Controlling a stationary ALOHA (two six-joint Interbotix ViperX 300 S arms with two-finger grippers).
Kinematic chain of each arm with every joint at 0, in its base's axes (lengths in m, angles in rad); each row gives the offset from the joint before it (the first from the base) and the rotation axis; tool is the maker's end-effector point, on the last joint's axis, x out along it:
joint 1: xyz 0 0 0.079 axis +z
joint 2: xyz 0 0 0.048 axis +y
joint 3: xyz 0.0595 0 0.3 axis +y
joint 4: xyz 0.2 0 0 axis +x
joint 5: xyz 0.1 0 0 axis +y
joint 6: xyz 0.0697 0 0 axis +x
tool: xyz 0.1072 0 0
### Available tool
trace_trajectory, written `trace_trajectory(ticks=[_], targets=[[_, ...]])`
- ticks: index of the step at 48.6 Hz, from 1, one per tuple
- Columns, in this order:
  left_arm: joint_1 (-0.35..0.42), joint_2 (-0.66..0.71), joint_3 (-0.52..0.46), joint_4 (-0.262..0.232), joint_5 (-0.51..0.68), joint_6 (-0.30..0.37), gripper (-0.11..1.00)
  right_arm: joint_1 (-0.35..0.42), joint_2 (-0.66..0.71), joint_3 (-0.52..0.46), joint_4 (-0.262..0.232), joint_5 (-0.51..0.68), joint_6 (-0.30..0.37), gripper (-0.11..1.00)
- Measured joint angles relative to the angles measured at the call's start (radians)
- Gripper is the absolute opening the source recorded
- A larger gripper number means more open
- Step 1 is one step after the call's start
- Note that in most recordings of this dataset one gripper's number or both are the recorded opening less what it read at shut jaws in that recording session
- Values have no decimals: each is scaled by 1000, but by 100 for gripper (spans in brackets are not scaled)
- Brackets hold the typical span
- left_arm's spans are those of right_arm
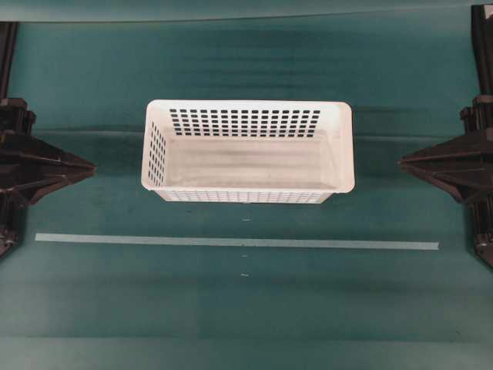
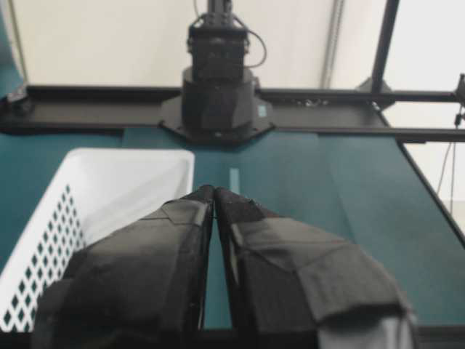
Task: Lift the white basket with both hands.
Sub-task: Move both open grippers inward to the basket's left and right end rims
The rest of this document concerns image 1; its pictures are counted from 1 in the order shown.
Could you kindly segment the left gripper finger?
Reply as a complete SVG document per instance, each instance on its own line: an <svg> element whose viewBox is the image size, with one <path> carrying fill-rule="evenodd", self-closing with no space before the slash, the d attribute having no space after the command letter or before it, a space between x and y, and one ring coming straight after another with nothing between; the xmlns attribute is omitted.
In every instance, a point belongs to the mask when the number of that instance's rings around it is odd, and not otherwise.
<svg viewBox="0 0 493 370"><path fill-rule="evenodd" d="M71 169L59 174L59 181L65 185L73 185L83 180L89 179L95 175L94 170L87 169Z"/></svg>
<svg viewBox="0 0 493 370"><path fill-rule="evenodd" d="M67 167L80 167L86 168L89 170L94 170L96 165L87 160L80 158L79 156L74 155L73 153L63 152L59 156L59 162L63 166Z"/></svg>

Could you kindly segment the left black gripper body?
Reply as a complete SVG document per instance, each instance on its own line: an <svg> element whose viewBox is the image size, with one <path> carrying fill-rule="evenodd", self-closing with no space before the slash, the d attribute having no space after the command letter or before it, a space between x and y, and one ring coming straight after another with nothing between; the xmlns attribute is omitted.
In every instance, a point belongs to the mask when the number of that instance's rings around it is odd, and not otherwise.
<svg viewBox="0 0 493 370"><path fill-rule="evenodd" d="M1 192L25 205L69 185L64 153L36 138L3 133L1 135Z"/></svg>

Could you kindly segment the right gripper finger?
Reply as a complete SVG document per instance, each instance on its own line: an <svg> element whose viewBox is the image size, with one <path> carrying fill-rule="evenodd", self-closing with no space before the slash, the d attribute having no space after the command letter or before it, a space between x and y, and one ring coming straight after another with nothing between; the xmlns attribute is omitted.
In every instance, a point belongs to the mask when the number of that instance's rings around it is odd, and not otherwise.
<svg viewBox="0 0 493 370"><path fill-rule="evenodd" d="M432 181L434 179L433 176L431 176L427 171L416 168L415 166L403 165L400 166L400 169L422 181Z"/></svg>
<svg viewBox="0 0 493 370"><path fill-rule="evenodd" d="M434 159L434 155L425 151L416 151L414 153L407 154L400 158L398 164L402 166L411 165L412 163L427 163Z"/></svg>

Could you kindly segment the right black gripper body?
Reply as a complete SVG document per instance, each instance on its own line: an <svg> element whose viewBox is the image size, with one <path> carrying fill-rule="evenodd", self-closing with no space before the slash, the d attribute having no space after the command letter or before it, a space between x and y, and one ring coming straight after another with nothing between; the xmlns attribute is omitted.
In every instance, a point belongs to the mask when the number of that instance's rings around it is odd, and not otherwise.
<svg viewBox="0 0 493 370"><path fill-rule="evenodd" d="M459 203L492 194L492 135L465 134L421 151L426 174Z"/></svg>

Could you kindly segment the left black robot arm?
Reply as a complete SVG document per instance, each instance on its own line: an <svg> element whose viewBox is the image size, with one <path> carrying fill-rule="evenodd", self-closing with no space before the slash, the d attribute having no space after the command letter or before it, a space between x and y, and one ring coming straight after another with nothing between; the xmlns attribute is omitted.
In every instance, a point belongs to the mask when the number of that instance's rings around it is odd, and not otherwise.
<svg viewBox="0 0 493 370"><path fill-rule="evenodd" d="M23 99L1 100L1 193L24 205L88 179L96 166L32 135L36 115Z"/></svg>

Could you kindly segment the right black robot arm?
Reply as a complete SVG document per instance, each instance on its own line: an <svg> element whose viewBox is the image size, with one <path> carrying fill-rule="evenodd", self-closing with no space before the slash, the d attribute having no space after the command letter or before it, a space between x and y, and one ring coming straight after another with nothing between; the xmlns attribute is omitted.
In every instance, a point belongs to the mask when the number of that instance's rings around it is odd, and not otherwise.
<svg viewBox="0 0 493 370"><path fill-rule="evenodd" d="M460 118L465 134L403 156L399 166L457 202L472 204L492 195L492 97L476 96Z"/></svg>

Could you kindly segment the right black robot base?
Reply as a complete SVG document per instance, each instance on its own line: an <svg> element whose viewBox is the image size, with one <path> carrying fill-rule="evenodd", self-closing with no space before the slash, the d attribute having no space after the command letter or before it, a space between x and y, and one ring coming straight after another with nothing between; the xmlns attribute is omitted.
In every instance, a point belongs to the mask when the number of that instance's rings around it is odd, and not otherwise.
<svg viewBox="0 0 493 370"><path fill-rule="evenodd" d="M492 195L469 205L475 231L474 251L492 268Z"/></svg>

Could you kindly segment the left black robot base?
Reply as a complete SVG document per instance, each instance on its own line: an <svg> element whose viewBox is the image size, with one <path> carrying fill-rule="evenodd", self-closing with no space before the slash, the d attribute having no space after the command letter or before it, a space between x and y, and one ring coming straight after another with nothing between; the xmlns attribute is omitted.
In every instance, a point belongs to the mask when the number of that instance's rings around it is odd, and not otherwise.
<svg viewBox="0 0 493 370"><path fill-rule="evenodd" d="M6 258L22 239L25 205L10 194L1 194L1 259Z"/></svg>

